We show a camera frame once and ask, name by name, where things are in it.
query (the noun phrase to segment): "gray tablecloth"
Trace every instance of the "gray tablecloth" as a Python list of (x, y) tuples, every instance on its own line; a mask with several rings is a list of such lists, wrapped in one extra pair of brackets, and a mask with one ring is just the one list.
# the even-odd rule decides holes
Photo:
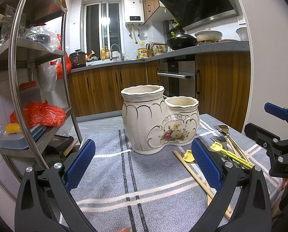
[[(210, 137), (218, 135), (213, 127), (222, 123), (207, 114), (200, 115), (200, 120), (197, 137), (210, 147)], [(276, 195), (281, 179), (270, 177), (266, 150), (234, 129), (230, 128), (230, 135), (251, 162), (263, 169), (270, 194)], [(178, 150), (184, 156), (191, 145), (168, 145), (156, 154), (140, 155), (132, 151), (124, 130), (87, 135), (84, 142), (88, 138), (96, 143), (96, 154), (71, 194), (98, 232), (116, 232), (126, 226), (132, 232), (186, 232), (207, 208), (207, 195), (172, 153)], [(203, 178), (197, 165), (192, 168)], [(233, 210), (238, 196), (236, 188)], [(67, 225), (63, 217), (60, 222)]]

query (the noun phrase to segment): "built-in oven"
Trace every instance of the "built-in oven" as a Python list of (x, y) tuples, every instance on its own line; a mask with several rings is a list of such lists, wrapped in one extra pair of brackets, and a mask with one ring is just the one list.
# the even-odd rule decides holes
[(160, 85), (164, 96), (187, 96), (195, 98), (195, 61), (160, 63)]

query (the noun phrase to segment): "white ceramic vase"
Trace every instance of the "white ceramic vase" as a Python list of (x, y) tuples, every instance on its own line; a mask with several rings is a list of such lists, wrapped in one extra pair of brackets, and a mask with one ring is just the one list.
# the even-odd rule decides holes
[(163, 99), (164, 87), (139, 85), (121, 91), (124, 98), (122, 118), (132, 149), (153, 154), (167, 144), (191, 143), (200, 118), (199, 102), (191, 97)]

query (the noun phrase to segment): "floral decal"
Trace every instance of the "floral decal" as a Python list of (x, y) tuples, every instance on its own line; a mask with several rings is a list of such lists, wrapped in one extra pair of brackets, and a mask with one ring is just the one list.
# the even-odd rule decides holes
[(185, 128), (179, 129), (180, 124), (174, 124), (173, 128), (168, 125), (168, 130), (164, 130), (164, 134), (159, 136), (160, 143), (175, 141), (175, 140), (184, 140), (188, 137), (189, 132)]

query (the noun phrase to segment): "stainless steel shelving unit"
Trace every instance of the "stainless steel shelving unit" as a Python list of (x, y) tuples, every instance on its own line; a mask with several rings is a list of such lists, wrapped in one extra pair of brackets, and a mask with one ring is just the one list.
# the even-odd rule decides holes
[[(64, 111), (67, 117), (71, 116), (79, 141), (82, 142), (83, 139), (72, 109), (67, 79), (65, 58), (67, 9), (63, 8), (57, 0), (2, 0), (0, 2), (0, 9), (5, 8), (6, 4), (16, 7), (16, 12), (14, 15), (10, 39), (3, 43), (3, 45), (0, 47), (0, 70), (8, 69), (9, 71), (9, 83), (15, 113), (29, 149), (9, 150), (0, 148), (0, 153), (15, 177), (21, 181), (20, 173), (17, 172), (8, 156), (33, 157), (42, 169), (49, 168), (42, 157), (42, 153), (48, 143), (53, 139), (54, 135), (58, 131), (58, 128), (48, 127), (46, 132), (38, 139), (38, 141), (34, 141), (22, 111), (23, 107), (19, 95), (16, 75), (17, 68), (32, 68), (58, 57), (62, 58), (63, 81), (68, 102), (68, 107), (64, 108)], [(27, 19), (31, 22), (31, 24), (37, 22), (47, 22), (62, 16), (61, 50), (51, 53), (40, 43), (18, 37), (19, 23), (23, 12), (27, 15)]]

